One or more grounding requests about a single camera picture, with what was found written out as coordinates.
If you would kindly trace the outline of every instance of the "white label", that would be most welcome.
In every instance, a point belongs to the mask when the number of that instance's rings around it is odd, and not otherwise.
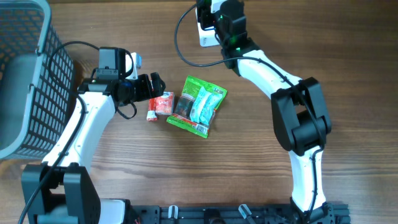
[[[157,118],[155,111],[148,111],[147,119],[154,119],[154,118]]]
[[[168,98],[170,96],[171,92],[163,92],[162,98]]]
[[[196,112],[196,109],[192,108],[190,116],[193,116],[193,117],[196,116],[195,112]]]
[[[194,128],[202,134],[207,134],[208,129],[200,124],[197,124]]]
[[[223,91],[223,90],[220,90],[220,89],[217,88],[217,87],[214,87],[213,91],[214,91],[215,93],[224,94],[224,91]]]

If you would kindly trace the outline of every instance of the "basket mesh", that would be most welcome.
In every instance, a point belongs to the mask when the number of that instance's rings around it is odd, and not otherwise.
[[[35,52],[43,19],[44,14],[39,9],[0,9],[0,79],[12,58]],[[7,159],[43,158],[56,144],[66,126],[70,96],[49,77],[49,56],[59,45],[61,42],[50,24],[40,78],[34,83],[36,88],[27,135]],[[73,62],[66,50],[62,49],[54,56],[51,71],[68,89],[72,88]]]

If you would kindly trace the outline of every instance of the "cable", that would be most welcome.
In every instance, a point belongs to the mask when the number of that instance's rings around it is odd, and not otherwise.
[[[95,72],[97,71],[97,69],[98,69],[98,67],[97,68],[94,68],[93,69],[93,71],[91,72],[91,79],[93,79],[94,78],[94,74],[95,74]]]
[[[70,136],[69,140],[67,141],[67,143],[65,144],[65,147],[62,149],[61,153],[59,154],[57,160],[55,160],[54,164],[52,165],[52,167],[50,168],[50,170],[44,175],[43,179],[40,181],[39,186],[37,186],[37,188],[35,189],[35,191],[33,192],[33,194],[30,196],[28,202],[25,204],[25,207],[21,213],[21,216],[19,217],[19,221],[18,224],[22,224],[24,222],[25,216],[27,214],[27,211],[29,210],[30,206],[32,205],[34,199],[36,198],[36,195],[39,193],[39,191],[41,190],[41,188],[43,187],[43,185],[45,185],[47,183],[47,181],[49,180],[51,173],[55,170],[55,168],[57,168],[58,164],[61,162],[62,158],[65,156],[65,153],[67,152],[67,150],[69,149],[70,144],[72,143],[73,139],[75,138],[81,124],[83,123],[84,117],[85,117],[85,111],[86,111],[86,104],[84,102],[84,100],[75,92],[73,92],[72,90],[70,90],[69,88],[67,88],[61,81],[61,79],[59,79],[59,77],[57,77],[56,75],[53,74],[53,71],[51,71],[51,65],[52,65],[52,59],[54,57],[54,55],[62,48],[71,45],[71,44],[84,44],[87,46],[90,46],[96,50],[100,50],[97,46],[83,42],[83,41],[71,41],[71,42],[67,42],[65,44],[60,45],[59,47],[57,47],[51,54],[50,56],[50,60],[49,60],[49,76],[51,77],[52,80],[54,80],[59,86],[62,86],[69,94],[71,94],[72,96],[75,96],[80,104],[81,104],[81,112],[80,112],[80,118],[79,121],[76,125],[76,128],[73,130],[72,135]]]
[[[177,51],[178,56],[181,58],[181,60],[183,60],[185,63],[194,66],[194,67],[210,67],[213,65],[217,65],[220,63],[225,63],[225,62],[229,62],[232,60],[239,60],[239,59],[246,59],[246,60],[254,60],[257,61],[259,63],[263,63],[264,65],[268,66],[269,68],[271,68],[276,74],[278,74],[278,76],[281,77],[281,79],[283,79],[283,81],[285,81],[286,83],[288,83],[291,87],[293,92],[295,93],[295,95],[298,96],[298,99],[300,101],[300,104],[304,105],[311,117],[312,123],[315,126],[315,129],[317,131],[318,137],[319,137],[319,143],[320,143],[320,148],[318,150],[316,150],[311,157],[312,160],[312,167],[313,167],[313,179],[314,179],[314,191],[313,191],[313,198],[312,198],[312,202],[311,202],[311,206],[310,206],[310,210],[308,211],[308,215],[307,215],[307,220],[304,220],[305,223],[309,223],[310,222],[310,217],[313,211],[313,208],[315,206],[315,201],[317,199],[317,191],[318,191],[318,183],[317,183],[317,169],[316,169],[316,156],[319,152],[322,152],[323,149],[325,148],[325,140],[323,139],[322,133],[320,131],[319,125],[317,123],[317,120],[315,119],[313,113],[310,110],[310,107],[307,103],[307,101],[305,101],[304,96],[302,95],[302,93],[297,89],[297,87],[295,85],[293,85],[293,83],[283,74],[281,74],[280,71],[278,71],[275,67],[273,67],[271,64],[261,60],[260,58],[254,58],[254,57],[234,57],[234,58],[227,58],[224,60],[219,60],[217,62],[212,62],[212,63],[207,63],[207,64],[197,64],[197,63],[193,63],[188,61],[181,53],[180,49],[178,48],[178,43],[177,43],[177,33],[178,33],[178,28],[180,27],[180,23],[182,21],[182,19],[194,8],[196,8],[196,6],[198,5],[198,3],[194,4],[193,6],[191,6],[187,11],[185,11],[182,16],[180,17],[180,19],[177,22],[177,25],[175,26],[175,30],[174,30],[174,47],[175,50]]]
[[[137,114],[137,107],[136,105],[131,101],[130,102],[132,108],[134,109],[134,114],[131,117],[128,117],[127,115],[125,115],[122,111],[119,110],[119,105],[115,107],[115,110],[120,114],[120,116],[122,116],[124,119],[131,119],[133,117],[136,116]]]

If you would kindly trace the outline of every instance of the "snack bag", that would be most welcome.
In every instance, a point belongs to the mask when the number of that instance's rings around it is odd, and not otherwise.
[[[177,107],[167,122],[207,138],[209,125],[226,93],[220,86],[188,76]]]

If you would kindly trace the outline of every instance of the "candy package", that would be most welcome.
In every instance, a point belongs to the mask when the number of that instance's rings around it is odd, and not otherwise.
[[[147,121],[157,121],[156,114],[171,115],[174,107],[174,93],[164,92],[163,96],[152,98],[148,103]]]
[[[220,86],[188,76],[177,107],[167,122],[207,138],[210,124],[226,92]]]
[[[155,98],[152,98],[148,101],[147,121],[157,121],[155,114]]]
[[[171,115],[174,108],[174,93],[164,92],[163,96],[155,98],[155,112],[161,115]]]

